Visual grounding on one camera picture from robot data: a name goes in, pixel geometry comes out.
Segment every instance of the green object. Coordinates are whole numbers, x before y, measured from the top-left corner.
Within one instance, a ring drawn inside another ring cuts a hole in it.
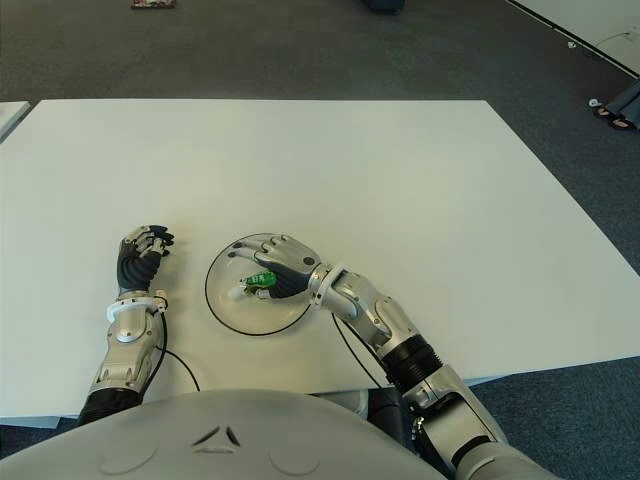
[[[265,270],[264,272],[256,273],[255,275],[247,277],[244,281],[244,284],[246,285],[244,291],[248,295],[253,295],[256,290],[273,287],[277,281],[278,278],[275,273]]]

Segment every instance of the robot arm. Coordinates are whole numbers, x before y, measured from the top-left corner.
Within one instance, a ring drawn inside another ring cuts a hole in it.
[[[173,235],[158,225],[137,228],[120,243],[116,269],[120,294],[107,309],[108,351],[80,412],[79,425],[142,403],[151,355],[166,331],[166,295],[162,291],[151,295],[149,284],[172,244]]]
[[[402,307],[367,278],[342,265],[321,263],[315,252],[286,235],[234,247],[231,256],[243,256],[276,273],[272,297],[308,289],[316,307],[330,310],[371,347],[410,405],[418,446],[437,452],[447,476],[557,479],[508,445],[498,423],[454,369],[443,365]]]

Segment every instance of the white table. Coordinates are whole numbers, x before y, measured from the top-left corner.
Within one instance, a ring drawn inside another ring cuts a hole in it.
[[[640,353],[638,276],[482,101],[46,101],[0,148],[0,416],[79,411],[118,243],[150,222],[207,389],[370,385],[326,312],[266,338],[212,317],[211,260],[263,231],[367,275],[467,379]],[[191,390],[168,358],[149,397]]]

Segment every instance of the black cable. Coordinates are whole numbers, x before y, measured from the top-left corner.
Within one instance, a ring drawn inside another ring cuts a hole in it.
[[[376,363],[380,366],[380,368],[382,369],[383,372],[386,372],[387,370],[384,368],[384,365],[382,364],[382,362],[380,361],[380,359],[378,358],[378,356],[376,355],[376,352],[373,351],[373,348],[371,348],[371,345],[369,345],[367,342],[365,342],[364,340],[362,340],[362,338],[360,338],[360,335],[358,335],[358,332],[355,331],[355,329],[349,325],[348,323],[345,323],[345,325],[347,326],[347,328],[351,331],[351,334],[356,337],[356,340],[358,340],[360,342],[360,344],[367,349],[367,351],[371,354],[371,356],[373,357],[373,359],[376,361]]]
[[[164,302],[164,309],[167,310],[169,308],[169,300],[167,300],[164,297],[161,297],[160,295],[154,295],[153,298],[159,298],[160,300],[162,300]]]
[[[380,383],[378,383],[378,381],[375,379],[375,377],[371,374],[371,372],[369,372],[369,370],[367,369],[367,367],[364,366],[364,364],[360,361],[360,359],[358,358],[358,355],[356,355],[356,352],[353,351],[353,348],[351,348],[351,345],[349,345],[349,342],[347,341],[347,338],[344,336],[344,333],[342,333],[342,329],[338,326],[338,320],[336,319],[336,316],[331,313],[331,318],[333,318],[333,324],[336,326],[336,329],[338,330],[338,333],[340,334],[340,336],[342,337],[342,341],[344,342],[344,344],[346,345],[347,349],[349,349],[349,352],[351,352],[351,355],[353,356],[353,358],[355,359],[356,362],[358,362],[358,365],[360,365],[360,368],[362,368],[362,370],[364,371],[364,373],[367,374],[367,376],[371,379],[371,381],[373,383],[375,383],[378,387],[378,389],[382,392],[382,394],[387,397],[387,400],[389,400],[389,404],[386,404],[386,406],[395,406],[395,407],[399,407],[400,405],[397,402],[394,402],[391,397],[389,397],[389,395],[386,394],[386,392],[384,391],[384,388],[382,387],[382,385],[380,385]],[[371,351],[369,345],[367,345],[364,340],[362,340],[354,331],[353,329],[351,329],[349,327],[349,325],[347,325],[347,327],[349,328],[349,330],[351,331],[351,333],[366,347],[366,349],[369,351],[369,353],[371,353],[373,355],[373,358],[378,362],[378,364],[380,364],[380,361],[378,360],[378,357],[375,356],[375,354]]]
[[[147,393],[147,389],[149,388],[149,385],[151,385],[151,382],[153,382],[153,379],[155,378],[156,373],[158,373],[158,370],[160,370],[160,365],[162,365],[162,361],[164,360],[164,354],[167,351],[167,319],[164,316],[164,312],[160,312],[160,318],[162,319],[162,331],[164,333],[164,339],[162,340],[162,348],[160,349],[160,358],[158,359],[158,363],[156,363],[156,367],[153,369],[153,372],[151,372],[151,375],[149,375],[149,379],[147,380],[147,383],[145,383],[142,390],[140,390],[141,398],[144,398],[144,394]]]
[[[613,40],[614,38],[618,38],[618,37],[622,37],[624,35],[629,35],[631,32],[621,32],[621,33],[616,33],[615,35],[611,35],[610,37],[605,38],[604,40],[600,40],[598,43],[596,43],[594,45],[595,48],[598,48],[600,45],[602,45],[604,42],[608,42],[609,40]]]
[[[160,351],[162,351],[161,347],[158,347],[156,345],[156,348]],[[165,348],[165,353],[171,355],[173,358],[175,358],[176,360],[178,360],[182,366],[184,368],[186,368],[187,372],[189,372],[189,375],[191,375],[191,380],[193,380],[193,384],[196,386],[196,390],[199,392],[200,391],[200,385],[198,385],[198,380],[196,380],[196,376],[193,374],[193,372],[191,371],[191,369],[189,368],[189,365],[186,364],[186,362],[184,360],[182,360],[176,353],[173,353],[171,350],[167,350]]]

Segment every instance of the dark object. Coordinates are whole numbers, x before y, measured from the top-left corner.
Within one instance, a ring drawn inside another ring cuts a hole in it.
[[[636,130],[638,130],[638,127],[635,126],[633,123],[631,123],[629,120],[625,120],[624,118],[619,118],[618,120],[622,120],[623,122],[626,123],[626,125],[619,125],[617,123],[611,122],[609,126],[614,130],[623,130],[623,131],[630,130],[632,132],[635,132]]]
[[[140,257],[135,243],[122,242],[116,272],[118,285],[125,290],[149,290],[161,259],[162,255],[157,252],[149,252]]]
[[[593,109],[593,116],[594,117],[601,118],[602,120],[614,120],[614,119],[618,118],[617,115],[611,113],[609,110],[606,110],[606,108],[605,108],[606,113],[604,115],[601,114],[600,113],[600,109],[601,108],[604,108],[604,107],[596,107],[596,108]]]
[[[396,12],[404,7],[405,0],[363,0],[370,10],[376,12],[392,11]]]
[[[605,108],[614,115],[630,123],[630,127],[611,125],[616,130],[634,130],[640,128],[640,80],[611,100]]]
[[[142,395],[126,388],[105,388],[93,392],[87,398],[80,415],[78,426],[95,422],[114,413],[127,410],[142,403]]]
[[[433,446],[433,443],[431,443],[427,435],[416,435],[414,448],[421,459],[440,472],[442,476],[451,479],[449,467],[444,463],[436,447]]]
[[[175,8],[176,0],[131,0],[131,8],[137,9],[158,9]]]
[[[405,393],[433,372],[442,367],[442,362],[422,335],[415,335],[382,358],[387,375]]]
[[[376,384],[376,386],[378,387],[378,390],[384,391],[384,389],[382,388],[382,385],[380,385],[380,383],[376,380],[376,378],[371,374],[371,372],[367,369],[367,367],[364,366],[364,364],[360,361],[360,359],[358,358],[358,355],[356,355],[356,352],[353,351],[353,348],[351,348],[351,345],[349,345],[349,342],[347,341],[347,338],[344,336],[344,333],[342,333],[342,329],[338,326],[338,320],[336,319],[335,314],[331,314],[331,318],[333,318],[333,324],[336,326],[336,330],[338,330],[338,333],[340,334],[340,337],[342,337],[342,341],[344,342],[345,346],[347,347],[347,349],[349,350],[349,352],[351,352],[351,356],[355,359],[356,362],[358,362],[358,365],[360,365],[360,368],[362,368],[362,370],[364,371],[364,373],[367,374],[367,377],[369,377],[371,379],[371,381],[373,383]],[[353,334],[354,337],[356,337],[358,340],[361,340],[360,337],[358,336],[357,333],[355,333],[353,330],[351,330],[351,333]],[[373,358],[377,358],[375,353],[373,353],[369,346],[362,342],[362,344],[367,348],[367,351],[369,351],[369,353],[371,353],[371,355],[373,356]],[[397,403],[395,403],[391,398],[387,397],[387,400],[389,402],[390,405],[395,405],[396,407],[398,406]]]

